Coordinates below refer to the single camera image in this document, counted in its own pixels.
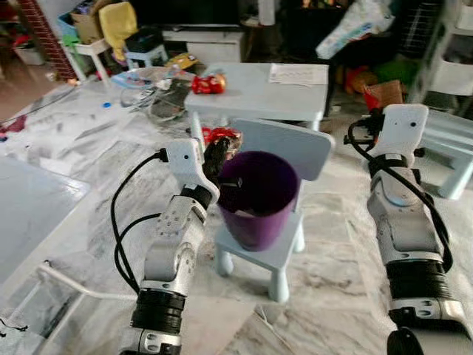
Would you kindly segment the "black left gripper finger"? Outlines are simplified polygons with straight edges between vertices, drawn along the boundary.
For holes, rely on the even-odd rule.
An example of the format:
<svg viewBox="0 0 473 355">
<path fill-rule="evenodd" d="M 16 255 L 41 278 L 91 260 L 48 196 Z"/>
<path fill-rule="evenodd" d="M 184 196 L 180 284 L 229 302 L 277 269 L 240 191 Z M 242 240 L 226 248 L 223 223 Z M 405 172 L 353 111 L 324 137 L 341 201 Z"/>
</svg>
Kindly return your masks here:
<svg viewBox="0 0 473 355">
<path fill-rule="evenodd" d="M 205 168 L 221 169 L 228 159 L 232 138 L 216 138 L 206 147 Z"/>
</svg>

